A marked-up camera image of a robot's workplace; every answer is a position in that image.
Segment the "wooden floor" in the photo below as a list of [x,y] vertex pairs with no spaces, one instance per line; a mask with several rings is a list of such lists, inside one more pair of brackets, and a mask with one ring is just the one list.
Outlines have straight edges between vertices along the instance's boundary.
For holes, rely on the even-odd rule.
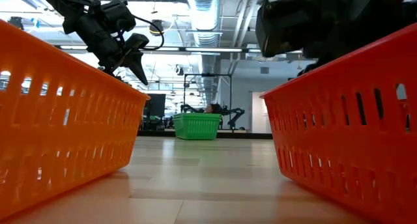
[[140,137],[130,165],[11,223],[368,223],[277,164],[267,140]]

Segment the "green plastic basket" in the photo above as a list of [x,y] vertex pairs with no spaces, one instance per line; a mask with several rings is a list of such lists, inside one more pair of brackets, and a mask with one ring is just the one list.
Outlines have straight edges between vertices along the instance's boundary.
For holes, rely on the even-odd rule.
[[219,123],[220,114],[181,113],[174,116],[175,136],[187,140],[213,140]]

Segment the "orange plastic basket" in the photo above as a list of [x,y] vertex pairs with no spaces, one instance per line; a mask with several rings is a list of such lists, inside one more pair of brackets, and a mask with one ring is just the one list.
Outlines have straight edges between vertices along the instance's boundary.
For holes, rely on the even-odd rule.
[[148,96],[1,20],[0,40],[3,219],[127,165]]
[[282,174],[372,219],[417,223],[416,57],[417,23],[266,93]]

